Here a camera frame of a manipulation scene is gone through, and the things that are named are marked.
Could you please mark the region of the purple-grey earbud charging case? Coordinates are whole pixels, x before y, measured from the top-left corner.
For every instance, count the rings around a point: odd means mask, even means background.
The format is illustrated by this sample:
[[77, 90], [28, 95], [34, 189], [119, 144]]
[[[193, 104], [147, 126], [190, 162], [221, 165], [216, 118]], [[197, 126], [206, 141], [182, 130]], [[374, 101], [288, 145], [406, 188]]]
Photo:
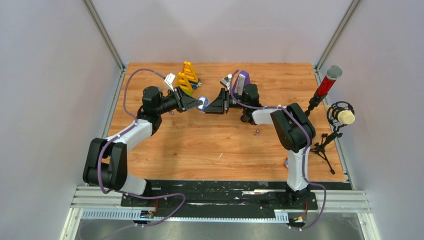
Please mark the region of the purple-grey earbud charging case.
[[205, 108], [209, 105], [209, 99], [206, 96], [200, 96], [198, 100], [201, 102], [199, 106], [197, 106], [197, 109], [201, 112], [205, 112]]

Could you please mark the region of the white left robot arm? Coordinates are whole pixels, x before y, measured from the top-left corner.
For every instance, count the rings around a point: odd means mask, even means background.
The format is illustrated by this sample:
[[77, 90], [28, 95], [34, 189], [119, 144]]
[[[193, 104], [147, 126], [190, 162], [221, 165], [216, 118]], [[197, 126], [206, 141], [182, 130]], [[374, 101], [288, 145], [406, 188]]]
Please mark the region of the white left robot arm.
[[142, 105], [135, 120], [120, 132], [107, 138], [94, 138], [89, 145], [82, 174], [85, 183], [104, 191], [133, 194], [140, 206], [149, 206], [153, 193], [149, 181], [128, 173], [128, 153], [143, 140], [154, 135], [162, 123], [162, 115], [180, 113], [201, 106], [203, 102], [187, 95], [180, 87], [167, 95], [156, 86], [143, 90]]

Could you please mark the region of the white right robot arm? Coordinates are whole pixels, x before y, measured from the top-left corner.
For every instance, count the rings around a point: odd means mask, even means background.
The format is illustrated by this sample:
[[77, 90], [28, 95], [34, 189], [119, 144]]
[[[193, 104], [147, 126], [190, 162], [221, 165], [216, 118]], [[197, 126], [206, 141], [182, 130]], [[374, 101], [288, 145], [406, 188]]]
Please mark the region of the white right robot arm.
[[251, 125], [272, 125], [281, 145], [287, 151], [288, 177], [285, 195], [286, 204], [298, 209], [310, 193], [308, 179], [308, 157], [315, 128], [298, 103], [287, 106], [263, 106], [256, 84], [246, 84], [240, 96], [231, 96], [226, 88], [220, 90], [217, 98], [210, 102], [200, 97], [206, 114], [225, 114], [231, 108], [242, 109], [241, 121]]

